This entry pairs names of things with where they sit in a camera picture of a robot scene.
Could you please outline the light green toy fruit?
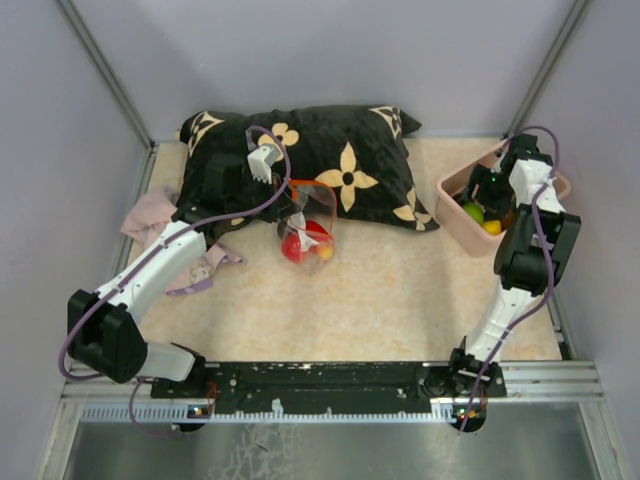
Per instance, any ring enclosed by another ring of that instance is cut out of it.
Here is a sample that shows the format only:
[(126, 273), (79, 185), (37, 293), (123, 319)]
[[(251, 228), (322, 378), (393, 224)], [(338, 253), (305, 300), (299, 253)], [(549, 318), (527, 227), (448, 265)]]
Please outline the light green toy fruit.
[(475, 202), (468, 202), (462, 206), (463, 210), (478, 225), (483, 226), (485, 222), (485, 212), (483, 208)]

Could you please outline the yellow toy lemon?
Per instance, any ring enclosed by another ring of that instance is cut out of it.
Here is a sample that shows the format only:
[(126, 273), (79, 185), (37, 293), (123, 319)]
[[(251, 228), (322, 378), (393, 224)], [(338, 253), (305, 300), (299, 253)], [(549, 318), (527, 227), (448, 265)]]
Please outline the yellow toy lemon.
[(482, 224), (484, 231), (492, 236), (498, 236), (503, 232), (503, 226), (500, 220), (487, 220)]

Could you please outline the red toy apple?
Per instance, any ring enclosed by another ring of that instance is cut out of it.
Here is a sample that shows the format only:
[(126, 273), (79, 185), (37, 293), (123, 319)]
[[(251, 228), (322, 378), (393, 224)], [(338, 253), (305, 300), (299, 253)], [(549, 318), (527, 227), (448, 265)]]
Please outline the red toy apple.
[(281, 253), (294, 264), (299, 264), (302, 261), (301, 240), (296, 232), (289, 233), (283, 238)]

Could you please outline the clear zip bag orange zipper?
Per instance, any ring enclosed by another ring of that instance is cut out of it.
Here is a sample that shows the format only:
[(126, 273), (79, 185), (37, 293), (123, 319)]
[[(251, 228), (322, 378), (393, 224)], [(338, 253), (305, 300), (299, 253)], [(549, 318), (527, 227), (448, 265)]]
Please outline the clear zip bag orange zipper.
[(316, 180), (291, 180), (277, 224), (280, 252), (307, 273), (322, 269), (333, 257), (337, 217), (334, 190)]

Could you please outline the red yellow toy mango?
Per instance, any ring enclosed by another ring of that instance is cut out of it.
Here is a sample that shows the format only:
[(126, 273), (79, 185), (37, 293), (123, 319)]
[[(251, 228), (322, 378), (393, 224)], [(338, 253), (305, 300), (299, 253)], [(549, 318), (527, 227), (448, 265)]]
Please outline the red yellow toy mango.
[(330, 233), (318, 222), (309, 220), (306, 223), (306, 234), (312, 240), (308, 252), (323, 261), (328, 261), (334, 254), (334, 242)]

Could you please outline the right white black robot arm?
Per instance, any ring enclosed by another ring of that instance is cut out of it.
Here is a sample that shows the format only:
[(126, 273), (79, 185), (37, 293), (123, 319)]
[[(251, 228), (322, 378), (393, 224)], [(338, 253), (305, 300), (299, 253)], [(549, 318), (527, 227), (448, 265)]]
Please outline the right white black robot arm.
[(540, 151), (532, 127), (507, 137), (493, 166), (475, 166), (457, 195), (495, 220), (509, 218), (493, 264), (497, 284), (481, 319), (452, 352), (446, 380), (461, 396), (491, 388), (511, 331), (540, 310), (559, 283), (581, 229), (554, 187), (558, 155)]

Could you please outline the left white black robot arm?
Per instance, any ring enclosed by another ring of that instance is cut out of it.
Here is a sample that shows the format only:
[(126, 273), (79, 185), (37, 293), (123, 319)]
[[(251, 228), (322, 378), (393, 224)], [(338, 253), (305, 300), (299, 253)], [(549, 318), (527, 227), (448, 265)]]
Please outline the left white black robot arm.
[(208, 373), (195, 364), (194, 352), (146, 341), (138, 323), (176, 277), (206, 256), (223, 227), (239, 218), (276, 215), (292, 170), (289, 159), (282, 172), (274, 170), (279, 153), (267, 145), (247, 155), (217, 157), (214, 177), (222, 185), (215, 192), (204, 191), (204, 176), (197, 174), (180, 189), (154, 187), (137, 201), (124, 227), (141, 234), (146, 249), (115, 278), (93, 292), (76, 291), (67, 303), (67, 337), (58, 354), (66, 379), (80, 378), (65, 365), (71, 358), (91, 368), (93, 378), (168, 379), (189, 397), (206, 389)]

